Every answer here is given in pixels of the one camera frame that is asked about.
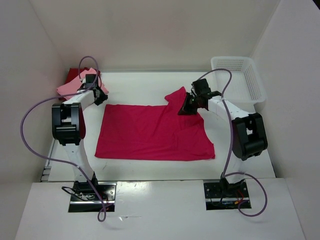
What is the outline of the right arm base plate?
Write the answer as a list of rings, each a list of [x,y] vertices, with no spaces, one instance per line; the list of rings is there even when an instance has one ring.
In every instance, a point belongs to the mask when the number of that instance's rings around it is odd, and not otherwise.
[[[205,206],[207,211],[251,209],[250,196],[245,180],[227,190],[222,189],[218,179],[203,182]]]

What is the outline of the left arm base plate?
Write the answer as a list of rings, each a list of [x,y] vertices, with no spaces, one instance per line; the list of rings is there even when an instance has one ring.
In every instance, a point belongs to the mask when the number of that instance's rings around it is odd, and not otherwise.
[[[74,183],[72,187],[63,186],[63,191],[70,195],[69,213],[98,213],[102,209],[98,195],[92,190],[88,183],[80,186]],[[115,211],[116,182],[98,182],[96,190],[106,206],[106,212]]]

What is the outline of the magenta t shirt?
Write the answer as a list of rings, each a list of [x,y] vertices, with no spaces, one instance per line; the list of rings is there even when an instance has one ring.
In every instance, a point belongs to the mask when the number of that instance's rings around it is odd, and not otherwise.
[[[178,114],[186,95],[181,87],[165,96],[166,105],[107,104],[95,157],[185,162],[214,159],[214,144],[201,115]]]

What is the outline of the light pink t shirt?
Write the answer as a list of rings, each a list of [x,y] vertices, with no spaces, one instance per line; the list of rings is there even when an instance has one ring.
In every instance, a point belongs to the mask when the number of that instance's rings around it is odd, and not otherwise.
[[[77,92],[77,90],[81,87],[82,85],[82,80],[85,78],[86,74],[96,74],[96,70],[93,68],[90,68],[89,71],[85,70],[82,73],[80,73],[80,77],[77,76],[75,77],[72,81],[70,81],[67,84],[63,84],[59,86],[56,89],[56,92],[62,96],[62,95],[68,95],[68,94],[74,94]]]

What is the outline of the dark red t shirt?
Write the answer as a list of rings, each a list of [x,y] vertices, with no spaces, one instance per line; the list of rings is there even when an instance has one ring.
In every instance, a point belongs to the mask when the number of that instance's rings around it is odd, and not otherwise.
[[[81,68],[80,70],[78,68],[70,68],[64,83],[67,84],[71,82],[75,77],[79,76],[78,71],[82,73],[83,71],[89,71],[89,70],[91,70],[91,68],[88,68],[88,67]]]

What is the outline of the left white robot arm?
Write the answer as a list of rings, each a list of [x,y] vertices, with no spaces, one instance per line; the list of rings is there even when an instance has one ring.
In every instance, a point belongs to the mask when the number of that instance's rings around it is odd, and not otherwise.
[[[68,161],[73,166],[72,190],[76,195],[83,194],[89,200],[99,196],[100,187],[84,147],[86,136],[84,109],[92,104],[99,106],[107,99],[107,94],[96,86],[88,91],[79,89],[77,95],[63,103],[55,103],[51,107],[53,138],[63,146]]]

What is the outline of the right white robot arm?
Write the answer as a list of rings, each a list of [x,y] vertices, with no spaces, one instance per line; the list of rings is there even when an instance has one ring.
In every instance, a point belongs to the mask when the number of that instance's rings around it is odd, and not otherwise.
[[[200,95],[186,93],[179,115],[196,115],[198,109],[206,109],[219,116],[229,124],[230,146],[227,159],[223,167],[220,180],[219,191],[224,197],[232,196],[242,181],[234,182],[227,177],[231,159],[246,161],[249,158],[259,156],[268,147],[263,117],[259,113],[244,111],[226,100],[218,91]]]

